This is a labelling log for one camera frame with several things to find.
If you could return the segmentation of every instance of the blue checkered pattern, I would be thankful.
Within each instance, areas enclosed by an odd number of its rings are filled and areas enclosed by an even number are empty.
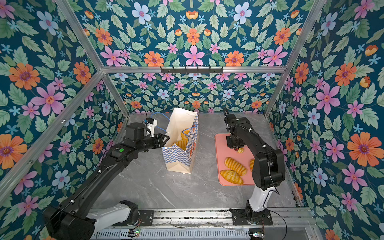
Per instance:
[[[192,155],[196,149],[196,140],[198,135],[198,124],[199,124],[199,115],[196,115],[193,127],[188,135],[187,148],[184,151],[176,144],[171,147],[163,147],[162,152],[164,156],[165,163],[180,162],[187,167],[190,167],[192,161]]]

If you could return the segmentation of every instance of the gray tabletop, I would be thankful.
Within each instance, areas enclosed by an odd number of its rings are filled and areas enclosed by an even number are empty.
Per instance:
[[[262,114],[242,114],[251,122],[255,131],[274,147],[275,143],[268,122]],[[167,119],[154,116],[161,128],[167,127]],[[132,114],[129,122],[141,122],[145,115]],[[140,209],[148,208],[236,208],[245,207],[254,186],[222,186],[218,182],[215,152],[215,135],[226,133],[222,113],[199,114],[199,140],[192,174],[171,172],[166,169],[161,149],[139,153],[105,189],[93,208],[105,209],[121,200],[136,203]],[[277,187],[268,207],[295,207],[294,196],[286,181]]]

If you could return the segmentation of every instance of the orange flower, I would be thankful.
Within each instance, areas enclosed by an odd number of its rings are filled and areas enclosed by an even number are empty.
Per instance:
[[[192,107],[198,109],[199,107],[201,107],[201,103],[200,103],[199,101],[194,101],[194,102],[192,103]]]
[[[137,101],[132,101],[131,102],[131,106],[134,107],[134,108],[141,108],[141,104]]]
[[[198,15],[199,15],[199,12],[197,11],[187,11],[185,12],[185,15],[187,16],[187,19],[197,19]]]
[[[0,135],[0,164],[2,169],[13,167],[13,162],[18,162],[23,156],[21,153],[26,152],[26,144],[22,144],[24,140],[15,136],[12,139],[10,134]]]
[[[299,15],[299,10],[295,10],[291,13],[291,18],[295,18],[297,17],[297,15]]]
[[[292,150],[293,150],[293,147],[295,146],[295,144],[294,144],[294,142],[292,141],[292,139],[287,138],[287,140],[285,141],[285,146],[287,147],[287,150],[288,150],[288,151],[292,151]]]
[[[339,236],[337,236],[332,229],[327,229],[325,231],[325,238],[327,240],[340,240]]]
[[[225,58],[227,67],[240,67],[241,63],[244,62],[244,55],[239,53],[239,51],[233,51],[233,53],[228,53],[228,57]]]
[[[368,132],[361,132],[360,136],[355,133],[351,140],[352,142],[348,142],[347,148],[351,150],[349,155],[353,160],[358,160],[358,164],[363,167],[367,166],[368,163],[374,167],[379,164],[379,160],[377,159],[384,158],[384,150],[378,148],[381,146],[381,141],[377,137],[371,138],[371,134]]]
[[[149,51],[144,55],[144,62],[148,64],[148,67],[162,67],[164,66],[164,59],[161,58],[159,53],[155,53],[154,51]]]
[[[261,101],[254,101],[251,106],[252,106],[252,108],[259,108],[262,105],[263,105],[263,103]]]
[[[93,151],[95,154],[99,154],[99,153],[101,153],[101,150],[103,149],[103,147],[104,147],[104,143],[103,143],[103,141],[101,140],[101,138],[96,139],[96,140],[95,140],[95,143],[93,144],[93,149],[92,149],[92,151]]]
[[[191,28],[189,30],[189,33],[187,33],[187,38],[188,38],[187,40],[192,45],[196,45],[196,43],[200,41],[199,37],[200,37],[200,34],[197,32],[195,28]]]
[[[90,11],[85,11],[84,13],[85,13],[85,15],[86,15],[89,19],[93,19],[93,13],[91,13]]]
[[[283,45],[288,38],[291,36],[291,30],[289,28],[282,28],[280,31],[277,31],[276,36],[273,38],[275,44]]]
[[[300,66],[296,68],[295,73],[295,82],[302,84],[307,79],[307,74],[309,73],[308,64],[301,63]]]
[[[371,79],[368,76],[365,76],[360,80],[360,86],[362,86],[363,88],[368,88],[370,84],[371,84]]]
[[[29,64],[18,63],[17,68],[11,67],[9,72],[11,73],[9,79],[16,82],[15,85],[19,88],[24,87],[26,90],[31,90],[40,82],[40,78],[37,77],[40,75],[39,72]]]
[[[295,182],[295,187],[297,189],[297,193],[299,194],[299,197],[300,199],[302,200],[303,199],[303,195],[302,195],[302,190],[301,190],[301,187],[299,187],[299,184],[297,184],[297,182]]]
[[[336,71],[337,77],[335,77],[335,81],[337,85],[342,86],[344,84],[344,86],[347,86],[349,85],[349,81],[352,81],[356,77],[355,72],[357,68],[352,66],[353,63],[348,63],[348,65],[344,63],[340,69]]]
[[[377,50],[379,50],[379,48],[376,45],[369,45],[365,49],[365,55],[370,56],[370,55],[374,54]]]
[[[83,62],[75,63],[74,66],[76,68],[73,69],[73,73],[76,74],[77,81],[85,85],[91,78],[88,66],[84,65]]]
[[[120,122],[120,123],[118,124],[118,132],[120,132],[120,130],[121,130],[121,126],[122,126],[122,122]]]
[[[181,36],[181,29],[176,29],[176,31],[175,31],[175,35],[176,36]]]
[[[209,35],[211,35],[212,33],[211,33],[211,30],[209,30],[209,29],[205,29],[204,30],[204,35],[205,36],[209,36]]]
[[[112,45],[113,39],[111,37],[111,34],[108,31],[104,31],[103,28],[97,28],[95,35],[98,38],[99,42],[103,43],[104,45]]]

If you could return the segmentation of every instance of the floral wall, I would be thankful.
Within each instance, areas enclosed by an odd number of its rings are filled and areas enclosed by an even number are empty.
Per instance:
[[[106,66],[280,66],[313,1],[79,1],[76,12]],[[307,50],[301,51],[307,56]],[[173,107],[262,113],[279,74],[115,76],[131,110]]]
[[[75,2],[73,7],[82,9]],[[1,0],[0,39],[1,179],[89,81],[94,68],[50,0]]]
[[[51,240],[42,213],[57,206],[96,170],[114,144],[123,115],[103,81],[46,147],[0,208],[0,239]]]
[[[384,238],[382,7],[326,5],[269,116],[327,240]]]

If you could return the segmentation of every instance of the flower center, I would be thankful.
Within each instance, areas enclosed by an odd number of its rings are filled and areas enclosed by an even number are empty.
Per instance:
[[[53,102],[55,101],[55,98],[53,96],[49,96],[45,102],[48,103],[48,104],[52,104]]]
[[[366,144],[362,144],[359,147],[360,152],[362,152],[364,155],[369,153],[369,147]]]
[[[45,20],[45,23],[48,25],[48,26],[52,26],[52,23],[51,23],[51,21],[50,20]]]
[[[23,81],[27,81],[31,78],[31,74],[29,72],[23,72],[22,74],[20,74],[20,78]]]
[[[13,153],[13,148],[11,148],[10,146],[3,147],[0,149],[0,156],[2,157],[8,157],[8,155],[10,155],[11,153]]]

